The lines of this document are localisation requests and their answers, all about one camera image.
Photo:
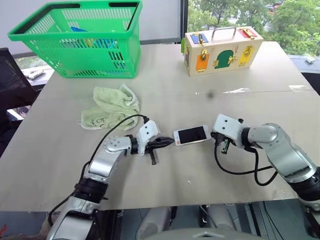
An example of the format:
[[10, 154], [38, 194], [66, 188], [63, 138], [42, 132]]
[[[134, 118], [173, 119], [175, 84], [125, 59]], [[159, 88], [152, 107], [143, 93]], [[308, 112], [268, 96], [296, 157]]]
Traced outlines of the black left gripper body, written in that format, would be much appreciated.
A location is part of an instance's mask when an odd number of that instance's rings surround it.
[[146, 148], [145, 148], [145, 152], [150, 155], [152, 165], [157, 164], [154, 150], [159, 149], [162, 146], [163, 146], [163, 138], [162, 137], [158, 137], [155, 140], [147, 143]]

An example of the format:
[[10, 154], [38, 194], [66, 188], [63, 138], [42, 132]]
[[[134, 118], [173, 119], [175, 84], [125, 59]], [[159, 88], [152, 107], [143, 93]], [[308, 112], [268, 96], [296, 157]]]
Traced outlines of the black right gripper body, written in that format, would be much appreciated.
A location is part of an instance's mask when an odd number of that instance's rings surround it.
[[229, 149], [230, 144], [232, 144], [234, 146], [236, 145], [234, 140], [232, 140], [231, 138], [229, 138], [221, 133], [218, 133], [218, 132], [217, 132], [216, 139], [220, 140], [220, 144], [222, 144], [222, 150], [221, 150], [222, 154], [228, 153], [228, 149]]

